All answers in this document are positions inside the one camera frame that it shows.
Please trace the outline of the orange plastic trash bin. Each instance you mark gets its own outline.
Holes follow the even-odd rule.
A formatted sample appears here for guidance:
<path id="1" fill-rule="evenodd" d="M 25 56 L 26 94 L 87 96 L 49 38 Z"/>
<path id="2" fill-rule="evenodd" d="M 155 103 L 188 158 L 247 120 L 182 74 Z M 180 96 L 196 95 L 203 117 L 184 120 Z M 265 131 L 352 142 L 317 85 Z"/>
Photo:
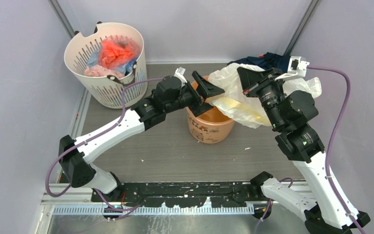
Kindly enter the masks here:
<path id="1" fill-rule="evenodd" d="M 188 129 L 192 136 L 202 143 L 215 144 L 223 141 L 235 124 L 233 119 L 214 106 L 198 117 L 189 108 L 186 110 Z"/>

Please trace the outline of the pale yellow trash bag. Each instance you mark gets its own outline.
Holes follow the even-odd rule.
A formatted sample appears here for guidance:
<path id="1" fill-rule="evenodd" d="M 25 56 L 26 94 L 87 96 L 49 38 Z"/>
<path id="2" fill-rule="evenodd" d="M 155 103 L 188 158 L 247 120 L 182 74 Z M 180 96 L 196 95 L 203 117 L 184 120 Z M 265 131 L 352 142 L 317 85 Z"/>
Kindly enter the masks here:
<path id="1" fill-rule="evenodd" d="M 224 89 L 224 93 L 210 98 L 209 103 L 217 107 L 222 114 L 250 128 L 270 127 L 271 123 L 258 98 L 246 97 L 243 94 L 237 68 L 243 67 L 253 71 L 264 71 L 256 65 L 232 63 L 211 73 L 208 81 Z"/>

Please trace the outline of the white slotted laundry basket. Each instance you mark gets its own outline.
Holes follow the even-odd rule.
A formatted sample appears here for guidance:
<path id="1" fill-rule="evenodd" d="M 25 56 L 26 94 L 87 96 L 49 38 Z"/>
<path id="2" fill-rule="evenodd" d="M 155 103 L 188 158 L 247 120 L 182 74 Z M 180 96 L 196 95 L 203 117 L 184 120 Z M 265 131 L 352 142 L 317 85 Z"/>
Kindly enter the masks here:
<path id="1" fill-rule="evenodd" d="M 101 42 L 110 36 L 124 36 L 140 46 L 140 55 L 123 78 L 89 77 L 84 75 L 90 55 L 101 48 Z M 118 22 L 98 22 L 94 33 L 89 36 L 76 31 L 64 52 L 64 63 L 70 72 L 84 85 L 90 94 L 102 105 L 121 109 L 139 101 L 147 91 L 144 39 L 140 32 L 130 25 Z"/>

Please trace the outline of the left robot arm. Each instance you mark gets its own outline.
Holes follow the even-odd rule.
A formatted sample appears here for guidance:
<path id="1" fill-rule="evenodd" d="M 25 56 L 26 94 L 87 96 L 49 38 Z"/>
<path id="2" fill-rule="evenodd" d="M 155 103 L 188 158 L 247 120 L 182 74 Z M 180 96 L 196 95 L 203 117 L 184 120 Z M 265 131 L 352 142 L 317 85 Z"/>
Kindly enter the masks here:
<path id="1" fill-rule="evenodd" d="M 121 182 L 114 173 L 95 166 L 95 159 L 123 140 L 163 122 L 169 113 L 188 108 L 197 117 L 212 109 L 206 100 L 223 94 L 224 89 L 211 84 L 196 71 L 192 76 L 196 88 L 180 75 L 157 79 L 151 95 L 129 109 L 123 109 L 118 119 L 85 136 L 73 139 L 66 135 L 61 138 L 57 163 L 69 186 L 92 188 L 110 201 L 119 200 L 123 193 Z"/>

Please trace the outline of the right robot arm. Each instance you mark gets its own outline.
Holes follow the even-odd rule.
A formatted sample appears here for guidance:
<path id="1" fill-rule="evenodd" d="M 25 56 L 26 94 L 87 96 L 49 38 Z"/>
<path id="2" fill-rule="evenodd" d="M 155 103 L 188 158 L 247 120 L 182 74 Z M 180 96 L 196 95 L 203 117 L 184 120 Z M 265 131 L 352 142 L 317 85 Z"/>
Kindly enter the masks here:
<path id="1" fill-rule="evenodd" d="M 311 234 L 349 234 L 353 228 L 364 230 L 370 222 L 348 200 L 334 177 L 326 149 L 309 121 L 318 115 L 308 92 L 283 91 L 285 74 L 272 68 L 266 71 L 237 69 L 243 94 L 258 98 L 275 132 L 280 150 L 297 167 L 311 189 L 308 198 L 281 184 L 267 172 L 251 179 L 251 194 L 256 200 L 275 200 L 296 214 Z"/>

